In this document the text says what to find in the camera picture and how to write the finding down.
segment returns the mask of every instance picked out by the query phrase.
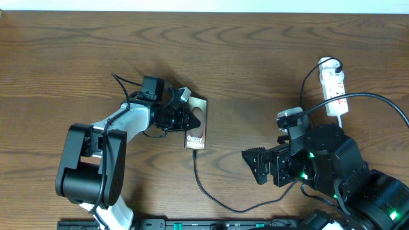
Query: white power strip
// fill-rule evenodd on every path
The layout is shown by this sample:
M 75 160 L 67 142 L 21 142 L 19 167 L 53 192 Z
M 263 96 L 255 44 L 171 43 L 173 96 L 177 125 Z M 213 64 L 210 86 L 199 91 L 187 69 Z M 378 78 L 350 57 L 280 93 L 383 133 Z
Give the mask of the white power strip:
M 329 57 L 323 57 L 318 63 L 327 60 Z M 336 96 L 345 94 L 344 87 L 344 72 L 336 73 L 336 68 L 340 66 L 340 62 L 335 59 L 324 62 L 320 65 L 320 81 L 324 92 L 324 99 L 328 100 Z M 337 116 L 339 121 L 340 115 L 348 112 L 348 103 L 346 98 L 331 102 L 325 105 L 328 116 Z

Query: black cable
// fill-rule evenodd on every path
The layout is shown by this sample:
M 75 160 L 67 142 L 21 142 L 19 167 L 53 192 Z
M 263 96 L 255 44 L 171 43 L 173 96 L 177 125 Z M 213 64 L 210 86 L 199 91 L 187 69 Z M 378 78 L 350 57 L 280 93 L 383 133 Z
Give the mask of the black cable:
M 118 117 L 124 115 L 124 113 L 126 113 L 126 112 L 128 112 L 130 110 L 130 99 L 129 99 L 127 89 L 125 89 L 124 85 L 120 81 L 120 78 L 115 73 L 111 73 L 111 74 L 115 78 L 115 80 L 120 84 L 120 86 L 121 86 L 121 88 L 122 88 L 122 90 L 123 90 L 123 92 L 124 92 L 124 94 L 125 94 L 125 96 L 127 98 L 128 105 L 127 105 L 126 109 L 124 109 L 121 112 L 117 113 L 115 116 L 107 119 L 107 122 L 105 123 L 105 126 L 104 126 L 104 131 L 102 132 L 102 158 L 101 158 L 102 180 L 101 180 L 100 190 L 99 190 L 98 196 L 96 198 L 96 202 L 95 202 L 94 206 L 92 207 L 92 209 L 89 211 L 89 213 L 94 215 L 97 219 L 99 218 L 99 215 L 96 212 L 96 209 L 99 207 L 99 205 L 100 205 L 100 203 L 101 203 L 101 201 L 103 199 L 103 194 L 104 194 L 106 181 L 107 181 L 107 143 L 108 143 L 107 132 L 108 132 L 108 127 Z M 109 229 L 109 227 L 104 222 L 102 222 L 102 220 L 98 220 L 98 221 L 100 223 L 102 223 L 102 225 L 104 225 L 104 227 L 106 229 Z
M 126 79 L 124 79 L 124 78 L 122 78 L 122 77 L 116 75 L 115 73 L 112 73 L 112 76 L 113 76 L 113 75 L 115 75 L 115 76 L 116 76 L 119 80 L 121 80 L 121 81 L 130 83 L 130 84 L 134 84 L 134 85 L 136 85 L 136 86 L 142 86 L 142 84 L 140 84 L 140 83 L 136 83 L 136 82 L 133 82 L 133 81 L 131 81 L 131 80 L 126 80 Z
M 162 134 L 162 135 L 158 135 L 158 136 L 151 136 L 151 135 L 148 135 L 145 131 L 142 131 L 142 134 L 145 136 L 145 137 L 151 137 L 151 138 L 164 138 L 164 137 L 166 137 L 166 135 L 167 135 L 167 130 L 164 130 L 164 132 L 165 132 L 165 134 Z
M 135 91 L 135 92 L 129 94 L 129 97 L 130 98 L 135 98 L 138 95 L 138 93 L 140 93 L 140 91 Z
M 323 202 L 323 203 L 325 203 L 325 204 L 327 204 L 327 205 L 329 205 L 329 206 L 331 206 L 331 207 L 336 207 L 336 205 L 332 204 L 331 201 L 325 199 L 324 197 L 320 197 L 320 196 L 318 196 L 318 195 L 309 195 L 309 194 L 305 191 L 305 186 L 306 186 L 305 183 L 303 183 L 303 184 L 301 185 L 301 192 L 303 193 L 303 195 L 305 195 L 306 197 L 313 198 L 313 199 L 315 199 L 315 200 L 317 200 L 317 201 L 321 201 L 321 202 Z
M 263 203 L 254 205 L 254 206 L 252 206 L 252 207 L 250 207 L 250 208 L 247 208 L 247 209 L 245 209 L 245 210 L 235 210 L 235 209 L 232 209 L 232 208 L 230 208 L 229 206 L 226 206 L 225 204 L 221 203 L 221 202 L 218 201 L 216 198 L 212 197 L 212 196 L 203 188 L 202 184 L 200 183 L 199 176 L 198 176 L 198 174 L 197 174 L 197 169 L 196 169 L 196 155 L 197 155 L 197 150 L 193 150 L 193 154 L 192 154 L 192 157 L 193 157 L 193 171 L 194 171 L 194 176 L 195 176 L 195 178 L 196 178 L 196 182 L 197 182 L 197 185 L 199 186 L 200 191 L 202 191 L 202 193 L 203 193 L 206 197 L 208 197 L 209 199 L 211 199 L 212 201 L 214 201 L 214 202 L 217 203 L 218 205 L 220 205 L 220 206 L 222 206 L 223 208 L 225 208 L 225 209 L 227 209 L 227 210 L 229 210 L 229 211 L 232 211 L 232 212 L 234 212 L 234 213 L 246 213 L 246 212 L 248 212 L 248 211 L 253 210 L 254 208 L 258 208 L 258 207 L 263 206 L 263 205 L 266 205 L 266 204 L 272 204 L 272 203 L 279 202 L 279 201 L 281 201 L 281 200 L 284 198 L 284 196 L 287 195 L 287 193 L 288 193 L 288 192 L 294 187 L 294 185 L 298 182 L 298 181 L 294 181 L 294 182 L 287 188 L 287 190 L 282 194 L 282 196 L 281 196 L 280 198 L 276 199 L 276 200 L 263 202 Z
M 120 79 L 123 80 L 123 81 L 126 81 L 126 82 L 127 82 L 127 80 L 118 77 L 115 73 L 111 73 L 111 75 L 112 75 L 112 76 L 115 78 L 115 80 L 120 84 L 120 86 L 121 86 L 123 92 L 125 93 L 125 96 L 126 96 L 127 102 L 128 102 L 127 109 L 129 109 L 129 108 L 130 108 L 130 99 L 129 99 L 128 91 L 127 91 L 127 89 L 125 89 L 125 86 L 122 84 L 122 82 L 120 81 Z
M 294 120 L 297 120 L 298 118 L 301 118 L 301 117 L 303 117 L 305 115 L 308 115 L 308 114 L 314 112 L 315 110 L 317 110 L 319 107 L 321 107 L 323 105 L 326 105 L 326 104 L 328 104 L 330 102 L 334 102 L 334 101 L 342 99 L 342 98 L 349 98 L 349 97 L 356 97 L 356 96 L 368 96 L 368 97 L 376 98 L 376 99 L 379 99 L 381 101 L 386 102 L 388 105 L 390 105 L 392 108 L 394 108 L 396 110 L 396 112 L 403 118 L 403 121 L 406 123 L 406 125 L 409 128 L 409 119 L 404 114 L 404 112 L 394 102 L 392 102 L 388 98 L 385 98 L 384 96 L 381 96 L 381 95 L 377 95 L 375 93 L 347 93 L 347 94 L 344 94 L 344 95 L 341 95 L 341 96 L 336 96 L 336 97 L 333 97 L 331 99 L 325 100 L 325 101 L 319 103 L 318 105 L 315 105 L 314 107 L 311 107 L 310 109 L 307 109 L 304 112 L 301 112 L 300 114 L 294 116 L 291 120 L 294 121 Z
M 346 214 L 351 215 L 351 213 L 346 209 L 346 206 L 345 206 L 343 197 L 341 196 L 341 193 L 340 193 L 340 191 L 339 191 L 339 186 L 340 186 L 341 184 L 343 184 L 343 182 L 344 182 L 344 180 L 341 179 L 341 178 L 335 179 L 335 180 L 334 180 L 334 191 L 335 191 L 335 194 L 336 194 L 336 196 L 337 196 L 337 198 L 338 198 L 337 200 L 338 200 L 339 207 L 340 207 Z

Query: green led light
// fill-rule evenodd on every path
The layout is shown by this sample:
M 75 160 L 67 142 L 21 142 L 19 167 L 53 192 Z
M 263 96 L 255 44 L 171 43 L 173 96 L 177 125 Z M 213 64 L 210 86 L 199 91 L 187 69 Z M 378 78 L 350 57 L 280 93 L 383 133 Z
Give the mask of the green led light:
M 306 180 L 308 180 L 308 175 L 306 175 L 305 173 L 302 173 L 302 174 L 301 174 L 301 177 L 304 178 L 304 179 L 306 179 Z
M 390 218 L 391 218 L 392 220 L 396 219 L 396 217 L 397 217 L 396 211 L 392 212 L 389 216 L 390 216 Z
M 173 230 L 182 230 L 182 229 L 183 229 L 182 224 L 179 224 L 179 223 L 173 224 Z

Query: wood grain surface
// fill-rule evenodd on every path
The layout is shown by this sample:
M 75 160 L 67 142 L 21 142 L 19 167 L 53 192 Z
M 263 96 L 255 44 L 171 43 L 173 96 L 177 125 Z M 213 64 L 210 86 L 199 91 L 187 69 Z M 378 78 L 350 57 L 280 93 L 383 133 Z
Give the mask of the wood grain surface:
M 68 127 L 100 121 L 124 99 L 111 72 L 137 82 L 156 75 L 208 100 L 197 164 L 209 193 L 236 209 L 278 198 L 286 188 L 271 176 L 257 185 L 241 150 L 277 145 L 277 113 L 298 106 L 302 79 L 323 56 L 342 60 L 347 92 L 379 93 L 409 113 L 407 15 L 4 12 L 0 229 L 55 229 L 61 219 L 90 218 L 56 195 L 54 180 Z M 323 100 L 317 76 L 305 87 L 308 107 Z M 349 106 L 344 130 L 370 167 L 409 185 L 409 132 L 398 114 L 369 98 Z M 325 109 L 314 118 L 336 122 Z M 231 213 L 199 191 L 183 137 L 129 142 L 122 195 L 135 211 L 169 219 L 335 213 L 299 185 L 277 204 Z

